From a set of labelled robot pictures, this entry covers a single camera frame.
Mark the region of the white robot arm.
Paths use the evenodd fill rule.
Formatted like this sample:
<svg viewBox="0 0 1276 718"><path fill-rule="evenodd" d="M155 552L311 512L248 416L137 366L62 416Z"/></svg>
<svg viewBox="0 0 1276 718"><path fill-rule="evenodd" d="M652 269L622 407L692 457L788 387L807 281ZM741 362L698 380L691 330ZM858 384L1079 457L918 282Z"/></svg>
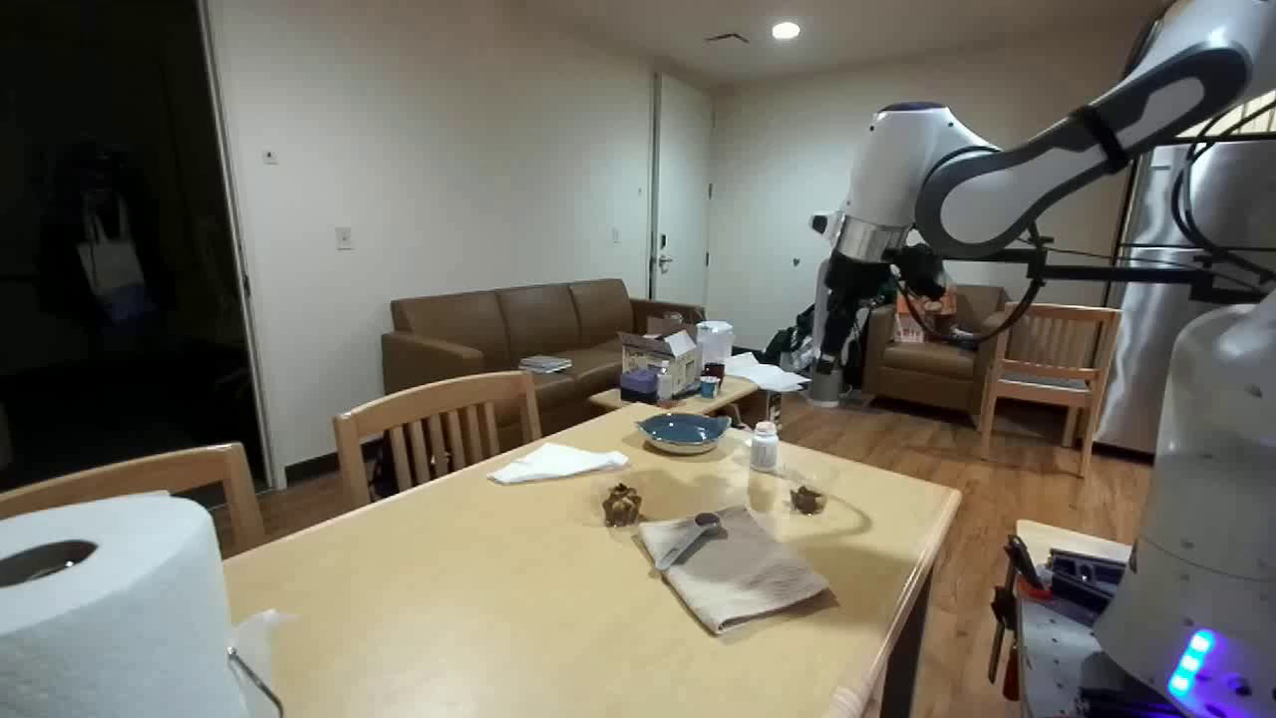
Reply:
<svg viewBox="0 0 1276 718"><path fill-rule="evenodd" d="M1276 0L1175 0L1120 84L1018 149L934 100L878 106L831 218L833 258L1026 238L1047 203L1265 90L1272 37ZM1276 718L1276 295L1175 334L1148 512L1096 641L1192 718Z"/></svg>

